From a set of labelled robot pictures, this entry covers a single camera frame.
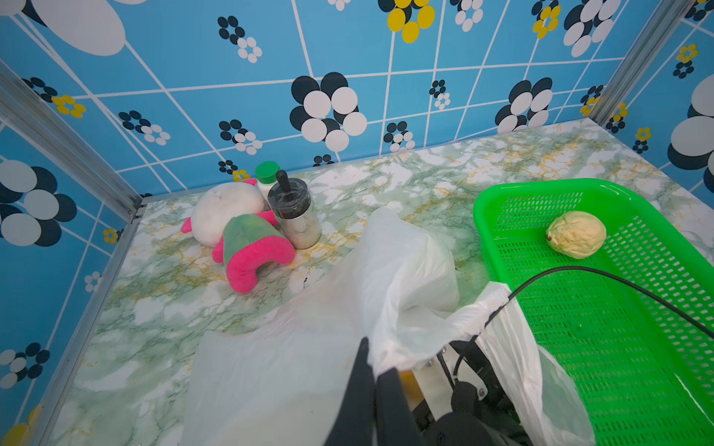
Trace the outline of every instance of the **basket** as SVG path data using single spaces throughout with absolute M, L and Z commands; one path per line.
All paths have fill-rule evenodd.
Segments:
M 566 211 L 597 216 L 603 247 L 576 260 L 545 230 Z M 626 278 L 714 328 L 714 268 L 636 193 L 602 180 L 494 186 L 473 218 L 493 280 L 511 289 L 564 265 Z M 548 275 L 518 296 L 536 341 L 575 381 L 598 445 L 714 445 L 714 342 L 647 296 L 592 273 Z

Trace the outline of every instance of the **marble-patterned surface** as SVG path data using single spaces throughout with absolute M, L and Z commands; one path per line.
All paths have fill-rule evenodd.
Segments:
M 193 355 L 207 330 L 255 330 L 359 240 L 379 206 L 438 234 L 456 261 L 462 303 L 486 274 L 472 209 L 499 183 L 602 178 L 648 199 L 714 263 L 714 211 L 592 121 L 465 141 L 298 175 L 323 235 L 292 264 L 261 270 L 237 295 L 210 250 L 179 232 L 198 196 L 151 203 L 51 436 L 53 445 L 176 446 Z

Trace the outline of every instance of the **pink plush trim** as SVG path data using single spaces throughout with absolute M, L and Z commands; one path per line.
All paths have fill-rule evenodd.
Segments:
M 216 263 L 223 263 L 223 236 L 218 241 L 218 245 L 213 249 L 213 261 Z
M 181 226 L 181 232 L 182 233 L 190 233 L 193 230 L 191 227 L 191 217 L 188 217 L 188 220 L 183 222 L 183 226 Z
M 237 252 L 228 261 L 226 277 L 233 291 L 250 293 L 258 284 L 256 269 L 267 262 L 287 265 L 295 258 L 295 248 L 287 238 L 270 235 Z
M 273 211 L 263 211 L 256 214 L 260 218 L 265 218 L 268 223 L 273 226 L 278 225 L 278 220 L 275 218 L 275 213 Z

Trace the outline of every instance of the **black cable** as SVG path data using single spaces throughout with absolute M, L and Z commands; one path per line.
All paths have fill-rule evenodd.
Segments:
M 441 364 L 441 369 L 446 374 L 446 377 L 448 378 L 448 384 L 453 390 L 453 380 L 451 379 L 451 374 L 448 372 L 448 366 L 446 365 L 446 361 L 444 360 L 444 356 L 441 354 L 441 352 L 436 353 L 436 359 L 439 360 L 439 364 Z
M 607 277 L 607 278 L 616 280 L 616 281 L 618 281 L 618 282 L 620 282 L 620 283 L 624 283 L 625 285 L 629 286 L 630 288 L 634 288 L 635 290 L 637 290 L 637 291 L 639 291 L 640 293 L 642 293 L 642 294 L 648 296 L 649 298 L 652 298 L 652 299 L 656 300 L 658 303 L 660 303 L 661 305 L 663 305 L 663 306 L 665 306 L 667 309 L 669 309 L 669 311 L 672 311 L 673 313 L 675 313 L 675 314 L 676 314 L 677 316 L 679 316 L 680 318 L 682 318 L 682 319 L 686 320 L 687 322 L 689 322 L 690 324 L 694 325 L 697 329 L 699 329 L 699 331 L 701 331 L 702 333 L 704 333 L 705 335 L 707 335 L 709 338 L 711 338 L 712 340 L 714 340 L 714 332 L 713 332 L 712 330 L 709 330 L 709 329 L 706 328 L 703 324 L 701 324 L 701 323 L 697 322 L 696 320 L 692 319 L 690 316 L 688 316 L 688 315 L 687 315 L 686 313 L 684 313 L 682 310 L 680 310 L 679 308 L 675 307 L 674 305 L 672 305 L 671 303 L 667 302 L 666 300 L 662 299 L 662 298 L 659 297 L 658 295 L 656 295 L 656 294 L 654 294 L 654 293 L 652 293 L 652 292 L 646 290 L 645 288 L 642 288 L 642 287 L 639 286 L 639 285 L 636 285 L 635 283 L 630 282 L 629 280 L 625 280 L 625 279 L 623 279 L 623 278 L 621 278 L 621 277 L 618 277 L 618 276 L 616 276 L 616 275 L 614 275 L 614 274 L 607 273 L 607 272 L 605 272 L 605 271 L 596 270 L 595 268 L 588 268 L 587 266 L 559 266 L 559 267 L 557 267 L 557 268 L 551 268 L 550 270 L 545 270 L 545 271 L 543 271 L 543 272 L 540 273 L 540 274 L 534 275 L 532 278 L 530 278 L 530 279 L 528 279 L 526 282 L 524 282 L 521 286 L 519 286 L 518 288 L 516 288 L 516 290 L 513 291 L 510 295 L 508 295 L 508 302 L 510 302 L 514 297 L 517 296 L 517 294 L 519 294 L 521 291 L 523 291 L 526 287 L 528 287 L 531 283 L 535 282 L 536 280 L 538 280 L 538 279 L 540 279 L 540 278 L 542 278 L 542 277 L 544 277 L 544 276 L 547 276 L 547 275 L 549 275 L 549 274 L 559 273 L 559 272 L 561 272 L 561 271 L 585 271 L 585 272 L 587 272 L 587 273 L 595 273 L 595 274 L 603 275 L 603 276 L 605 276 L 605 277 Z M 486 326 L 488 326 L 488 324 L 493 320 L 493 318 L 495 318 L 496 315 L 497 315 L 502 309 L 504 309 L 504 307 L 508 304 L 508 302 L 506 302 L 505 304 L 503 304 L 499 309 L 497 309 L 496 311 L 494 311 L 494 312 L 491 314 L 491 316 L 489 316 L 488 320 L 486 321 L 486 324 L 483 326 L 484 328 L 486 328 Z M 475 341 L 475 340 L 476 340 L 476 337 L 477 337 L 477 335 L 474 335 L 474 336 L 471 338 L 471 341 L 469 341 L 469 342 Z M 462 360 L 463 360 L 463 353 L 461 353 L 461 354 L 458 356 L 458 359 L 456 360 L 456 364 L 455 364 L 454 367 L 453 367 L 453 376 L 454 376 L 454 379 L 457 380 L 457 381 L 458 381 L 458 378 L 457 378 L 456 376 L 457 376 L 457 373 L 458 373 L 458 366 L 461 364 L 461 361 L 462 361 Z

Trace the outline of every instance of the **blue wall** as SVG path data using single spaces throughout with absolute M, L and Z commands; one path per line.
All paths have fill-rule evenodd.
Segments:
M 40 403 L 125 227 L 0 123 L 0 438 Z
M 625 100 L 625 116 L 614 116 L 608 128 L 714 208 L 711 9 L 714 1 L 697 2 L 680 20 L 674 34 Z
M 582 118 L 590 108 L 581 111 L 582 97 L 597 99 L 657 4 L 97 0 L 101 8 L 74 11 L 35 3 L 0 17 L 0 39 L 13 43 L 0 59 L 139 193 L 152 194 L 233 171 L 243 178 L 266 160 L 297 169 Z M 332 97 L 340 86 L 348 88 Z M 307 106 L 326 121 L 304 128 L 311 91 Z M 509 96 L 519 94 L 511 109 Z M 348 124 L 335 105 L 354 113 Z

